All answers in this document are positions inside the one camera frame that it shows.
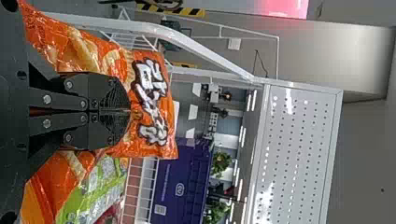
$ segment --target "potted plant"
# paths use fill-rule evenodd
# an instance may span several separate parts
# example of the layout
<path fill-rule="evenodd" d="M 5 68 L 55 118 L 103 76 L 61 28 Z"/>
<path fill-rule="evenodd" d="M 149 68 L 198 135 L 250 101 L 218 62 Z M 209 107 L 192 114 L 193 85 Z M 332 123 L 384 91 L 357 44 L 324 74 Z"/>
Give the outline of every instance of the potted plant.
<path fill-rule="evenodd" d="M 217 224 L 230 211 L 226 203 L 216 202 L 206 208 L 204 224 Z"/>
<path fill-rule="evenodd" d="M 227 167 L 230 166 L 231 162 L 232 158 L 228 153 L 215 152 L 210 174 L 214 175 L 216 178 L 221 178 L 221 172 L 225 171 Z"/>

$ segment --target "white metal rack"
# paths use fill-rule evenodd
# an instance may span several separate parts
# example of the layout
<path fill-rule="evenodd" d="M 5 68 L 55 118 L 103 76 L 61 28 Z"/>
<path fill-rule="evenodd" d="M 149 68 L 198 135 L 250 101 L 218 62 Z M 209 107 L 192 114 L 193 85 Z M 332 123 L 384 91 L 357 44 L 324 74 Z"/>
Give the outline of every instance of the white metal rack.
<path fill-rule="evenodd" d="M 168 64 L 173 74 L 205 77 L 210 82 L 218 81 L 219 85 L 222 80 L 231 80 L 254 86 L 259 91 L 260 103 L 256 104 L 254 111 L 245 113 L 246 140 L 239 143 L 244 150 L 253 148 L 252 155 L 247 156 L 248 168 L 243 167 L 243 161 L 238 164 L 241 171 L 236 180 L 239 183 L 236 192 L 244 203 L 233 204 L 235 209 L 229 221 L 243 224 L 326 223 L 342 91 L 254 77 L 175 30 L 158 24 L 130 21 L 125 9 L 121 11 L 119 20 L 59 13 L 46 15 L 79 29 L 102 32 L 110 41 L 127 49 L 157 50 L 158 39 L 166 40 L 229 71 L 216 72 Z M 213 25 L 219 27 L 219 37 L 223 37 L 221 30 L 224 28 L 246 31 Z M 278 37 L 260 35 L 274 38 L 278 48 Z M 155 170 L 158 167 L 144 164 L 142 169 Z M 155 178 L 150 181 L 155 185 Z M 153 205 L 143 205 L 142 200 L 146 197 L 150 200 L 152 195 L 144 196 L 141 189 L 146 187 L 139 186 L 136 207 L 143 207 L 148 213 L 139 215 L 136 212 L 137 215 L 131 216 L 131 222 L 124 219 L 123 223 L 150 222 L 149 212 Z"/>

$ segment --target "orange snack bag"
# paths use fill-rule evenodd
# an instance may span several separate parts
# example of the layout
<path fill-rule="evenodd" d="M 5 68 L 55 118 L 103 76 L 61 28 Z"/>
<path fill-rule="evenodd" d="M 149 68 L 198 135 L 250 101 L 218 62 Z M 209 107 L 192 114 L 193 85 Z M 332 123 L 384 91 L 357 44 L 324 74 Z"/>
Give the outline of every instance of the orange snack bag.
<path fill-rule="evenodd" d="M 53 223 L 72 190 L 95 164 L 91 152 L 54 153 L 26 183 L 21 207 L 23 223 Z"/>
<path fill-rule="evenodd" d="M 113 157 L 177 158 L 169 77 L 158 52 L 127 50 L 56 21 L 20 1 L 26 37 L 57 72 L 117 77 L 132 102 L 127 134 L 107 152 Z"/>

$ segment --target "white pipe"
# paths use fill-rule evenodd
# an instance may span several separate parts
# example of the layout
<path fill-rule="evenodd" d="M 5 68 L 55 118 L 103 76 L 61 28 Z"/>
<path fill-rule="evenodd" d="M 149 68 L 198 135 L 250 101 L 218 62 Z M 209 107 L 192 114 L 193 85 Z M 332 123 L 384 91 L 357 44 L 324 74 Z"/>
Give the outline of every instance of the white pipe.
<path fill-rule="evenodd" d="M 137 8 L 123 7 L 123 6 L 119 6 L 119 7 L 125 8 L 125 9 L 131 9 L 131 10 L 135 10 L 135 11 L 139 11 L 139 12 L 150 13 L 150 14 L 161 14 L 161 13 L 150 12 L 150 11 L 142 11 Z M 181 19 L 184 21 L 195 21 L 198 23 L 206 24 L 206 25 L 218 26 L 220 29 L 226 28 L 226 29 L 231 29 L 231 30 L 235 30 L 235 31 L 239 31 L 239 32 L 245 32 L 245 33 L 250 33 L 250 34 L 254 34 L 254 35 L 261 35 L 261 36 L 264 36 L 267 38 L 273 38 L 276 41 L 276 79 L 278 79 L 278 76 L 279 76 L 279 74 L 278 74 L 279 73 L 279 45 L 280 45 L 280 37 L 278 35 L 268 35 L 268 34 L 263 34 L 263 33 L 256 32 L 256 31 L 250 31 L 247 29 L 241 29 L 241 28 L 237 28 L 237 27 L 217 24 L 217 23 L 209 22 L 209 21 L 199 21 L 199 20 L 185 18 L 185 17 L 179 17 L 179 16 L 175 16 L 175 15 L 167 15 L 167 16 L 173 17 L 173 18 L 178 18 L 178 19 Z"/>

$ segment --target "screw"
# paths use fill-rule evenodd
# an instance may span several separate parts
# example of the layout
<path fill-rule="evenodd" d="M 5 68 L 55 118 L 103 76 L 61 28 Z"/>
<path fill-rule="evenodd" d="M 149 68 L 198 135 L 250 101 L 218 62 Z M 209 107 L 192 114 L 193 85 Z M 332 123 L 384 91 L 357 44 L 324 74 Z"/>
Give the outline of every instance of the screw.
<path fill-rule="evenodd" d="M 66 87 L 67 87 L 67 89 L 72 89 L 73 88 L 73 82 L 71 82 L 71 81 L 67 81 L 66 82 Z"/>
<path fill-rule="evenodd" d="M 111 87 L 114 86 L 114 79 L 113 78 L 108 80 L 108 85 L 111 86 Z"/>
<path fill-rule="evenodd" d="M 93 108 L 98 107 L 98 102 L 97 102 L 96 100 L 93 100 L 93 101 L 92 101 L 92 107 L 93 107 Z"/>
<path fill-rule="evenodd" d="M 48 129 L 50 127 L 50 120 L 49 119 L 44 119 L 43 127 L 46 128 L 46 129 Z"/>
<path fill-rule="evenodd" d="M 92 116 L 92 122 L 96 123 L 98 121 L 98 117 L 96 115 Z"/>
<path fill-rule="evenodd" d="M 85 106 L 87 106 L 87 103 L 85 103 L 85 101 L 81 101 L 81 103 L 79 103 L 81 105 L 81 108 L 85 108 Z"/>
<path fill-rule="evenodd" d="M 66 135 L 66 137 L 64 138 L 64 140 L 65 140 L 67 143 L 71 142 L 71 141 L 72 141 L 72 135 L 71 135 L 70 133 L 68 133 L 68 134 Z"/>
<path fill-rule="evenodd" d="M 45 105 L 49 105 L 52 102 L 52 98 L 50 98 L 50 95 L 45 95 L 43 96 L 43 101 Z"/>
<path fill-rule="evenodd" d="M 81 122 L 85 122 L 85 121 L 87 121 L 87 117 L 85 117 L 84 115 L 81 116 Z"/>
<path fill-rule="evenodd" d="M 112 137 L 108 137 L 107 138 L 107 142 L 109 145 L 113 145 L 113 138 Z"/>

